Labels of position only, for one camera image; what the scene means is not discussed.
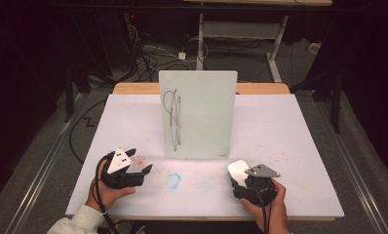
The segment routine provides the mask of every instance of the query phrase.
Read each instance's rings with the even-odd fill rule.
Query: human hand
[[[133,194],[136,192],[136,190],[133,187],[125,187],[122,189],[113,189],[106,186],[102,180],[100,180],[100,175],[102,173],[103,166],[106,164],[106,159],[102,161],[102,163],[99,166],[98,170],[98,187],[99,187],[99,194],[100,194],[100,200],[105,206],[106,210],[109,210],[114,202],[122,197],[128,196],[130,194]],[[95,186],[95,179],[91,182],[90,186],[90,192],[88,195],[88,200],[85,203],[85,205],[96,209],[97,211],[100,211],[99,204],[95,200],[97,197],[97,187]]]
[[[274,178],[272,178],[272,180],[277,189],[277,195],[271,203],[271,208],[270,205],[267,205],[265,207],[266,213],[270,215],[269,230],[271,234],[290,234],[288,230],[288,215],[285,205],[286,187],[280,184]],[[258,228],[263,231],[265,224],[263,219],[262,208],[251,203],[246,198],[242,198],[240,201],[246,211],[248,211],[251,215],[254,216]]]

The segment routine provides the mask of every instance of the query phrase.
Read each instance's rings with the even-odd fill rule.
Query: sleeve
[[[104,217],[99,211],[81,205],[72,219],[61,218],[51,227],[48,234],[97,234],[97,228],[103,221]]]

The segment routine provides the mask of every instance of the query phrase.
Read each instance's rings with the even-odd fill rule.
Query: cable
[[[75,158],[81,163],[81,164],[84,164],[84,161],[82,159],[79,158],[78,154],[76,153],[75,149],[73,148],[73,143],[72,143],[72,134],[73,134],[73,131],[75,130],[76,126],[79,124],[79,122],[85,117],[85,115],[87,115],[91,110],[93,110],[95,107],[97,107],[99,104],[101,103],[104,103],[106,102],[106,99],[105,100],[101,100],[97,103],[95,103],[90,109],[88,109],[83,115],[81,115],[81,117],[78,118],[78,120],[75,122],[75,124],[73,125],[72,127],[72,130],[70,131],[69,133],[69,147],[70,147],[70,150],[72,151],[73,153],[73,156],[75,156]]]
[[[106,211],[105,205],[102,203],[102,199],[100,198],[100,192],[99,192],[99,181],[100,181],[100,179],[99,179],[99,167],[100,167],[100,164],[102,163],[102,161],[105,160],[106,158],[107,158],[107,156],[103,156],[99,160],[99,162],[97,163],[96,174],[95,174],[95,183],[94,183],[93,186],[95,186],[95,189],[97,191],[96,202],[99,205],[100,212],[102,213],[103,217],[105,218],[105,220],[108,223],[109,228],[112,230],[112,232],[114,234],[119,234],[118,230],[115,227],[114,222],[112,221],[111,217],[109,216],[108,212]]]
[[[223,58],[229,56],[231,54],[231,52],[233,52],[233,51],[242,51],[242,50],[245,50],[245,49],[255,49],[255,48],[258,48],[261,45],[261,43],[263,41],[265,41],[264,39],[261,39],[261,40],[253,39],[252,43],[250,45],[243,46],[243,45],[240,45],[240,44],[242,44],[242,43],[250,43],[251,40],[243,41],[243,40],[234,39],[232,41],[229,41],[227,38],[221,38],[222,40],[217,40],[217,39],[212,38],[212,37],[205,37],[205,39],[214,41],[214,42],[219,43],[219,44],[223,44],[223,45],[225,45],[227,47],[227,48],[214,48],[214,47],[210,46],[211,43],[208,42],[208,44],[209,44],[209,51],[210,52],[212,50],[221,50],[221,51],[224,50],[224,49],[227,50],[225,55],[220,56],[220,57],[213,57],[213,56],[209,55],[209,57],[212,58],[212,59],[223,59]]]
[[[134,47],[136,46],[136,42],[138,40],[138,31],[136,30],[136,28],[130,24],[128,24],[128,27],[130,27],[132,30],[133,30],[133,34],[131,35],[131,38],[130,38],[130,41],[133,41],[134,40],[134,36],[136,37],[136,39],[134,40],[134,45],[133,47],[131,48],[131,50],[134,49]]]
[[[165,55],[163,55],[163,54],[155,54],[156,56],[166,56],[166,57],[173,57],[173,58],[178,59],[178,57],[175,56],[175,55],[173,55],[171,52],[169,52],[169,51],[167,51],[167,50],[165,50],[165,49],[159,48],[159,47],[157,47],[157,46],[155,46],[155,47],[153,47],[153,46],[143,46],[143,47],[155,48],[155,50],[154,50],[153,52],[148,53],[148,54],[153,54],[153,53],[156,52],[157,50],[160,50],[160,51],[164,51],[164,52],[167,52],[167,53],[166,53]]]
[[[260,72],[257,73],[257,82],[259,81],[258,76],[259,76],[261,73],[263,73],[265,70],[267,70],[267,68],[270,67],[270,64],[271,64],[273,61],[274,61],[274,60],[269,61],[268,64],[267,64]]]
[[[269,217],[267,218],[266,209],[264,208],[263,200],[261,200],[260,194],[258,193],[257,189],[254,187],[254,191],[257,194],[258,201],[261,204],[261,210],[263,212],[263,224],[264,224],[264,230],[263,234],[269,234],[270,231],[270,215],[271,215],[271,203],[270,203],[270,210],[269,210]]]
[[[146,57],[142,56],[142,59],[144,60],[145,62],[145,65],[146,65],[146,70],[148,71],[148,75],[149,75],[149,81],[152,82],[152,74],[151,74],[151,68],[149,67],[149,61]]]
[[[204,64],[203,61],[204,61],[204,59],[207,57],[207,55],[209,54],[209,47],[207,46],[206,42],[204,42],[203,40],[200,40],[199,38],[191,38],[190,40],[187,41],[187,43],[185,44],[185,46],[187,46],[188,43],[190,43],[190,42],[192,42],[192,41],[195,41],[195,40],[202,42],[202,43],[206,46],[206,55],[203,57],[203,60],[201,60],[200,57],[197,55],[197,58],[200,60],[200,62],[201,62],[202,64]]]
[[[164,68],[163,70],[168,70],[168,69],[170,69],[171,67],[174,67],[174,66],[183,66],[183,67],[186,68],[186,70],[189,70],[188,66],[185,65],[185,64],[174,64],[174,65],[171,65],[171,66],[168,66],[168,67]]]
[[[203,64],[205,70],[208,70],[208,68],[206,67],[206,64],[200,59],[200,57],[197,56],[197,58],[198,58],[198,61]]]

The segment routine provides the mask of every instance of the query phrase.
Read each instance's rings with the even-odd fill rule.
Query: white board
[[[237,71],[162,70],[159,83],[166,157],[227,159]]]
[[[244,160],[282,176],[289,218],[334,218],[344,213],[294,95],[236,97],[230,157],[165,157],[160,97],[111,95],[66,210],[85,203],[100,158],[118,147],[136,148],[131,167],[153,164],[136,194],[109,214],[124,219],[251,220],[234,198],[227,166]]]

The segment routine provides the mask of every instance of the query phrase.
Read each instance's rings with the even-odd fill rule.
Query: table
[[[305,7],[330,6],[331,0],[184,0],[188,2],[205,3],[232,3],[250,5],[301,5]],[[276,55],[282,42],[283,33],[289,16],[282,16],[280,23],[256,23],[233,21],[205,21],[204,14],[200,14],[198,33],[197,70],[203,70],[204,66],[204,37],[230,37],[252,39],[274,39],[271,53],[266,54],[268,66],[274,82],[282,82],[279,69],[276,65]]]
[[[142,187],[136,188],[136,195],[116,202],[109,211],[114,218],[252,220],[234,198],[227,171],[228,164],[239,159],[250,165],[263,163],[282,175],[278,180],[288,189],[289,219],[343,217],[295,96],[288,94],[283,84],[255,86],[265,87],[262,93],[269,95],[236,96],[228,160],[171,160],[164,156],[160,97],[132,92],[132,88],[143,87],[159,92],[158,84],[117,85],[106,103],[66,214],[74,215],[86,200],[90,178],[103,155],[117,147],[135,147],[135,164],[141,168],[153,164],[153,168]],[[255,89],[251,84],[238,84],[237,92],[255,94]],[[176,176],[179,186],[169,187],[167,181]]]

